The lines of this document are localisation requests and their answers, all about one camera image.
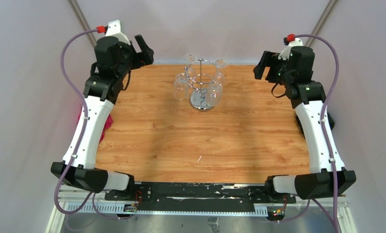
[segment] gray wall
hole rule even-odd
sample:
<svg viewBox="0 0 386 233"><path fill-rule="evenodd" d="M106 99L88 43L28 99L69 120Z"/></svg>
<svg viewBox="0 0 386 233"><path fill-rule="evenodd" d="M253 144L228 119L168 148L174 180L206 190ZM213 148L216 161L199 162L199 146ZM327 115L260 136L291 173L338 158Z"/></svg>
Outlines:
<svg viewBox="0 0 386 233"><path fill-rule="evenodd" d="M340 0L320 35L340 58L329 112L338 151L357 175L347 194L358 232L386 232L386 0ZM314 77L329 88L333 56L319 41L313 49Z"/></svg>
<svg viewBox="0 0 386 233"><path fill-rule="evenodd" d="M311 32L328 0L78 2L91 27L119 19L129 39L142 34L155 51L155 63L183 63L192 53L254 64L264 50L282 50L284 36Z"/></svg>
<svg viewBox="0 0 386 233"><path fill-rule="evenodd" d="M59 56L81 32L66 1L0 0L0 232L42 233L57 179L50 173L70 142L79 99ZM83 87L94 54L83 38L67 53Z"/></svg>

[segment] wood grain surface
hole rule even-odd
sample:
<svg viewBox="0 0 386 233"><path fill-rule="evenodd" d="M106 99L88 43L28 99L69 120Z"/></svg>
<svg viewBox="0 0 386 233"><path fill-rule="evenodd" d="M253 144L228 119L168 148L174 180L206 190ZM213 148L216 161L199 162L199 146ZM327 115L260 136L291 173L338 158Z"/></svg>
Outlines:
<svg viewBox="0 0 386 233"><path fill-rule="evenodd" d="M273 84L255 80L254 66L224 68L222 101L204 113L173 98L183 67L154 65L131 73L96 167L154 182L264 183L269 175L309 172L290 101L274 98Z"/></svg>

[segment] metal cup stand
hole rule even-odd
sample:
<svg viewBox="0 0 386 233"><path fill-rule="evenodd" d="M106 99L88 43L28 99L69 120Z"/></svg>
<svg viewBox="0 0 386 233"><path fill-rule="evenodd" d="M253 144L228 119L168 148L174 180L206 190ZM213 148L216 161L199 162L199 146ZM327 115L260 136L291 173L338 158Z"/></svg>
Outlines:
<svg viewBox="0 0 386 233"><path fill-rule="evenodd" d="M214 108L214 106L211 106L209 104L209 102L206 101L206 92L207 92L208 88L210 87L210 85L212 83L216 82L216 78L217 78L217 77L212 77L211 75L208 75L208 74L205 74L202 72L202 63L203 62L213 65L216 68L216 74L219 73L219 69L217 68L217 66L213 62L208 61L208 60L204 60L201 58L199 60L196 60L196 61L190 63L189 66L184 68L186 76L189 79L187 83L189 84L190 87L192 87L194 89L194 91L190 94L190 98L189 98L190 106L193 109L196 109L200 112L209 111L209 110ZM197 63L199 63L199 65L200 65L200 72L195 77L190 77L189 73L188 73L188 69L190 68L191 65L197 64ZM203 76L209 77L210 82L203 83L202 82ZM193 83L199 84L200 87L199 88L195 87Z"/></svg>

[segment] black wire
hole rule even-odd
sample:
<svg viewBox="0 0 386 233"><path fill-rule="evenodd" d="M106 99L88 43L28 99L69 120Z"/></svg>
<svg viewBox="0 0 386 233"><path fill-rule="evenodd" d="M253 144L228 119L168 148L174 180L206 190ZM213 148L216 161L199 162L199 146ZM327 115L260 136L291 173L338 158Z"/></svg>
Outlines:
<svg viewBox="0 0 386 233"><path fill-rule="evenodd" d="M129 71L128 83L126 84L125 88L122 89L123 91L126 91L126 89L127 89L128 86L129 86L129 83L130 83L130 74L131 74L131 71Z"/></svg>
<svg viewBox="0 0 386 233"><path fill-rule="evenodd" d="M274 89L277 87L277 85L279 85L279 84L276 83L276 84L273 86L271 93L272 93L272 96L274 96L274 97L276 97L276 98L281 98L281 97L285 96L286 94L284 93L283 95L280 95L280 96L275 96L275 95L273 94L273 91L274 91Z"/></svg>

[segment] chrome round base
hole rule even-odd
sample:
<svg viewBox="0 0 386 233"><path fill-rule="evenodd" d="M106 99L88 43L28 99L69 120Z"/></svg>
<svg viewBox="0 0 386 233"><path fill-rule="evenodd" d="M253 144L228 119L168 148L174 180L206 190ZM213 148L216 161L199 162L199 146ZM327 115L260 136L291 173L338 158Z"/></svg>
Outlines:
<svg viewBox="0 0 386 233"><path fill-rule="evenodd" d="M189 100L190 106L200 112L206 112L214 108L206 101L206 94L201 94L198 91L193 91Z"/></svg>

